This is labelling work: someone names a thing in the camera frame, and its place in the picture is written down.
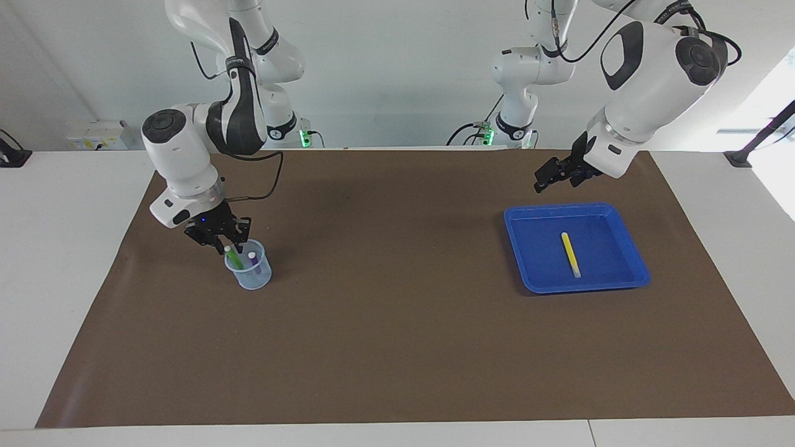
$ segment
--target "black bracket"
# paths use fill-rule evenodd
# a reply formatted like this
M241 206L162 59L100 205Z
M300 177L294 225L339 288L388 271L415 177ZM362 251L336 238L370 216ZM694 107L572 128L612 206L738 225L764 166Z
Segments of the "black bracket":
M748 156L743 156L740 152L724 152L723 155L735 168L753 168L754 166L748 161Z
M0 138L0 154L5 156L6 160L8 160L3 160L3 158L0 157L0 168L21 168L28 161L30 155L33 154L33 151L24 149L16 150Z
M536 184L533 186L539 194L549 186L559 181L569 180L572 187L576 188L584 181L599 177L602 171L589 165L585 160L585 154L591 150L596 143L596 137L588 141L588 133L583 132L577 141L572 145L572 154L563 160L552 157L538 171L536 171Z
M224 236L242 253L242 244L248 240L251 218L237 218L232 214L229 204L224 201L208 212L193 217L185 225L185 234L202 247L212 245L219 255L223 255L223 244L219 236Z
M0 168L21 168L33 154L32 150L16 150L15 157L9 157L8 161L0 158Z

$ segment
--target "green indicator light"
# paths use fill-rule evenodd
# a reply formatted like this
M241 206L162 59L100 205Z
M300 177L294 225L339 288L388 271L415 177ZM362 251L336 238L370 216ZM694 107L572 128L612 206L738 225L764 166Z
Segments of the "green indicator light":
M312 139L303 130L299 130L299 132L301 133L301 145L304 148L310 147L312 145Z
M483 144L485 146L491 146L491 143L494 141L494 130L489 130L489 133L483 139Z

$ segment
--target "translucent measuring cup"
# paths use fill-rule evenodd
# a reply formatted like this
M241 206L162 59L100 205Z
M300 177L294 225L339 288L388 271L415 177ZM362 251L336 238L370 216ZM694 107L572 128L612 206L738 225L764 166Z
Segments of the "translucent measuring cup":
M252 251L257 256L257 262L253 265L248 257L248 254ZM238 284L240 284L243 289L261 289L270 281L270 277L273 276L273 271L270 269L265 248L259 241L249 239L248 242L243 244L243 253L238 254L238 257L243 264L242 269L236 268L226 255L223 256L223 263L226 264L230 272L235 274L235 277L238 279Z

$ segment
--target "purple marker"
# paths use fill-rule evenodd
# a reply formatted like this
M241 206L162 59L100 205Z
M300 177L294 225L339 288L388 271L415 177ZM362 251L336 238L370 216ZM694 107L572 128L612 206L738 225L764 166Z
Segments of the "purple marker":
M259 266L258 266L258 264L259 264L259 259L257 259L257 254L256 254L256 253L254 253L253 251L249 251L249 259L251 260L251 266L252 266L252 267L253 267L253 266L256 266L256 267L257 267L256 269L254 269L254 272L255 272L256 274L262 274L262 269L261 269L261 268L259 268Z

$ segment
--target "electrical outlet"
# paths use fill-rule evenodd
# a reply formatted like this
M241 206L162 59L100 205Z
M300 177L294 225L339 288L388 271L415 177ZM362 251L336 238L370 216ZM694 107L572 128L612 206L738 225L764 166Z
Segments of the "electrical outlet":
M73 123L67 140L74 150L137 149L132 130L120 121Z

